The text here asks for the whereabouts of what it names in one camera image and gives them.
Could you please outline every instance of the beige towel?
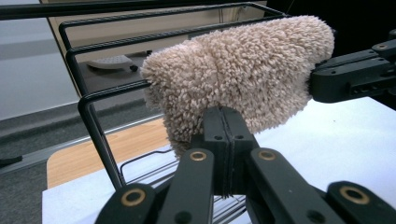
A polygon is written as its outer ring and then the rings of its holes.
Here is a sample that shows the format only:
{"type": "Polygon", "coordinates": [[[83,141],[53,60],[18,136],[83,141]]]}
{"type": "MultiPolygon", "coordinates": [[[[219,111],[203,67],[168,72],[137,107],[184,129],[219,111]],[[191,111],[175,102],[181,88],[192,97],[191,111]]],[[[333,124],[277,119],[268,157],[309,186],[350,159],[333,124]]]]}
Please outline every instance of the beige towel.
{"type": "Polygon", "coordinates": [[[141,68],[147,106],[160,108],[177,155],[202,133],[206,108],[238,110],[252,133],[285,123],[311,99],[307,80],[332,56],[332,29],[301,16],[195,37],[153,53],[141,68]]]}

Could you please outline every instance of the white wall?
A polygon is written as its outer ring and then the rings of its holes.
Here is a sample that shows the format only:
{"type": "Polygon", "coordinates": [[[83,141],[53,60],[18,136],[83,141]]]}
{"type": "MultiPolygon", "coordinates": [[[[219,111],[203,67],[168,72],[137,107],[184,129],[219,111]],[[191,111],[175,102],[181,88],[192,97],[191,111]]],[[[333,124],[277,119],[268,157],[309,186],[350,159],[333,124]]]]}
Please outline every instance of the white wall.
{"type": "MultiPolygon", "coordinates": [[[[0,0],[12,4],[38,0],[0,0]]],[[[77,101],[47,20],[0,21],[0,120],[77,101]]]]}

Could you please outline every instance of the gray floor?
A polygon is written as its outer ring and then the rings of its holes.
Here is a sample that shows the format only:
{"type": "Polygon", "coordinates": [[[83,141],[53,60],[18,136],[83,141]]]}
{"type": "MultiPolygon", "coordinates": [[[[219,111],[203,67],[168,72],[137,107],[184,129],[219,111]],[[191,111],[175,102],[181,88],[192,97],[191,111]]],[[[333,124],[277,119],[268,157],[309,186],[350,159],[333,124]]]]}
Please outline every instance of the gray floor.
{"type": "MultiPolygon", "coordinates": [[[[134,62],[139,65],[144,57],[134,55],[134,62]]],[[[128,69],[102,71],[82,64],[81,70],[90,91],[140,79],[138,73],[128,69]]],[[[112,129],[160,113],[146,109],[142,98],[143,92],[137,91],[95,104],[103,128],[112,129]]],[[[88,136],[77,105],[3,120],[0,130],[0,159],[32,155],[88,136]]],[[[7,167],[0,169],[0,223],[41,223],[41,192],[47,188],[46,168],[46,160],[42,160],[12,171],[2,172],[7,167]]]]}

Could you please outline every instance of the plush fabric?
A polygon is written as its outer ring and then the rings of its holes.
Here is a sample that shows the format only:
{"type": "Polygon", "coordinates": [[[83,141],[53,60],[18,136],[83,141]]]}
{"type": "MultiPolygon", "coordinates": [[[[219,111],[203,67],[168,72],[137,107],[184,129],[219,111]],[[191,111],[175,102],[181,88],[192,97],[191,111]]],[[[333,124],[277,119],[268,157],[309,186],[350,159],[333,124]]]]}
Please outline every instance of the plush fabric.
{"type": "Polygon", "coordinates": [[[331,58],[332,29],[312,16],[216,31],[153,53],[141,68],[147,106],[160,108],[181,155],[201,133],[203,111],[238,110],[252,133],[285,123],[311,99],[307,80],[331,58]]]}

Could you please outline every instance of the microfiber cloth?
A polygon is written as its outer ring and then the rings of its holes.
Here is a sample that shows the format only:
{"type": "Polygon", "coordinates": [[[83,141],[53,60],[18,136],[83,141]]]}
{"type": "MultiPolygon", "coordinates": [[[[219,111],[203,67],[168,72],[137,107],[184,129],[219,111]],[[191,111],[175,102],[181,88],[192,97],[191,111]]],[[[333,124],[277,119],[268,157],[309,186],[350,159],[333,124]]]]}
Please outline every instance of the microfiber cloth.
{"type": "Polygon", "coordinates": [[[164,113],[171,146],[181,155],[202,133],[204,110],[238,110],[257,133],[285,123],[311,96],[316,63],[331,58],[331,27],[314,16],[291,17],[216,31],[151,54],[141,76],[147,106],[164,113]]]}

